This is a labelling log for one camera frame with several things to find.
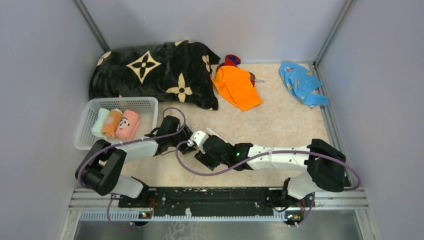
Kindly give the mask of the striped rabbit print towel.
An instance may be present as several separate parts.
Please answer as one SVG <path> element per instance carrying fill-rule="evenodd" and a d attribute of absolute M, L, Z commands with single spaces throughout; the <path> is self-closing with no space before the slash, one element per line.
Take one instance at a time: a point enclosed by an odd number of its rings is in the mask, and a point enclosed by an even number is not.
<path fill-rule="evenodd" d="M 208 128 L 208 127 L 206 127 L 204 130 L 203 130 L 208 136 L 217 136 L 218 138 L 220 138 L 220 139 L 222 139 L 222 137 L 219 135 L 219 134 L 217 134 L 215 131 L 213 131 L 212 129 L 210 129 L 210 128 Z"/>

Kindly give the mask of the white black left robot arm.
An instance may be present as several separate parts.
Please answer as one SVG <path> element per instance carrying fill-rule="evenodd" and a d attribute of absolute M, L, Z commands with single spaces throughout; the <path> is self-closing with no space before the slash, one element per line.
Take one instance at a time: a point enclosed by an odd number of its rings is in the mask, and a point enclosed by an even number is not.
<path fill-rule="evenodd" d="M 112 144 L 97 140 L 75 172 L 78 183 L 100 196 L 108 194 L 130 197 L 132 203 L 144 207 L 149 203 L 149 186 L 143 181 L 122 174 L 124 164 L 145 157 L 164 154 L 169 148 L 187 141 L 193 131 L 180 119 L 166 116 L 160 127 L 137 140 Z"/>

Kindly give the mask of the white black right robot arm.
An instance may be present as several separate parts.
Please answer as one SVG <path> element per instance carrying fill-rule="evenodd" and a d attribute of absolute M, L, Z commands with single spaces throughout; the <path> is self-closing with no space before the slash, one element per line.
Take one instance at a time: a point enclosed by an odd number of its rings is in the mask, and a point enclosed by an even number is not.
<path fill-rule="evenodd" d="M 226 165 L 236 171 L 284 169 L 300 174 L 284 181 L 281 199 L 295 206 L 312 192 L 340 193 L 345 186 L 346 156 L 322 139 L 299 147 L 266 147 L 252 143 L 232 145 L 217 135 L 196 132 L 189 139 L 198 148 L 195 158 L 214 170 Z"/>

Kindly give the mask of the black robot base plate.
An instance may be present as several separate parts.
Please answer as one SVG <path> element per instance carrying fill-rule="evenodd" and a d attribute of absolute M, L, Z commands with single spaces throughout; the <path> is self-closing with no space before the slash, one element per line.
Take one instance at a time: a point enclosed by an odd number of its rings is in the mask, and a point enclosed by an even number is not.
<path fill-rule="evenodd" d="M 153 187 L 138 198 L 118 198 L 120 208 L 147 208 L 159 216 L 181 216 L 187 208 L 200 217 L 264 216 L 311 203 L 311 194 L 299 200 L 285 195 L 282 187 Z"/>

